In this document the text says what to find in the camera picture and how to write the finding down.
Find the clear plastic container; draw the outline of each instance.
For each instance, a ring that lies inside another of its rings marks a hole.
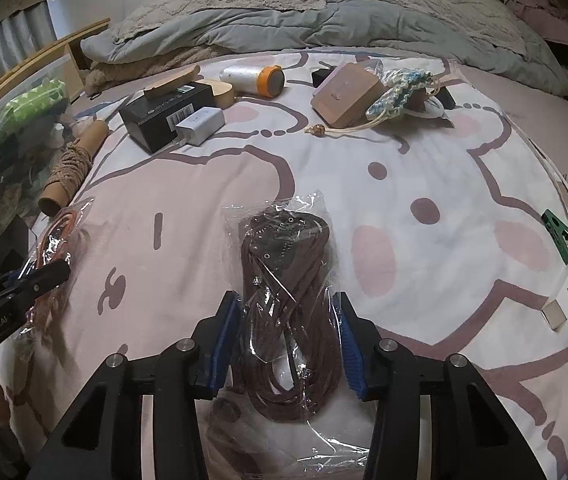
[[[65,64],[56,59],[0,99],[0,235],[15,215],[31,226],[51,169],[73,140],[63,115],[68,106]]]

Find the metal screw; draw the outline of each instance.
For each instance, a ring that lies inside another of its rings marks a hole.
[[[195,348],[195,341],[190,338],[180,339],[175,346],[180,352],[188,352],[189,350],[193,350]]]
[[[468,359],[462,354],[453,354],[450,357],[450,363],[457,368],[464,368],[468,364]]]
[[[106,365],[109,368],[117,368],[124,361],[122,354],[111,354],[106,358]]]
[[[397,341],[395,339],[381,339],[378,345],[384,352],[393,352],[397,350]]]

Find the curtain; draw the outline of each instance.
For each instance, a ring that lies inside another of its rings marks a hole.
[[[0,78],[56,40],[46,1],[20,10],[0,22]]]

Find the barcode label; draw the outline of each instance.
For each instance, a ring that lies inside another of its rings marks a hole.
[[[191,115],[194,112],[193,104],[187,105],[184,108],[180,108],[174,114],[171,114],[166,117],[166,122],[168,123],[168,127],[174,132],[177,128],[176,126],[181,123],[186,117]]]

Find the bed sheet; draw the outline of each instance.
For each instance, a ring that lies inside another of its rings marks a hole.
[[[311,70],[371,56],[386,69],[442,74],[458,107],[439,120],[404,117],[339,139],[304,133],[320,122],[309,104]],[[209,63],[202,75],[238,62]],[[239,98],[200,147],[148,156],[120,126],[98,154],[76,197],[95,197],[94,236],[70,307],[52,317],[32,359],[14,366],[8,388],[27,456],[107,355],[157,354],[215,312],[230,287],[223,206],[320,190],[342,289],[358,315],[416,354],[465,354],[547,477],[562,478],[568,321],[553,332],[539,312],[563,268],[539,216],[549,208],[568,222],[560,198],[568,205],[568,187],[551,162],[446,60],[325,49],[245,62],[282,66],[282,95]],[[152,475],[149,412],[145,403],[142,456]],[[344,407],[333,415],[364,416]],[[212,476],[234,478],[224,468]]]

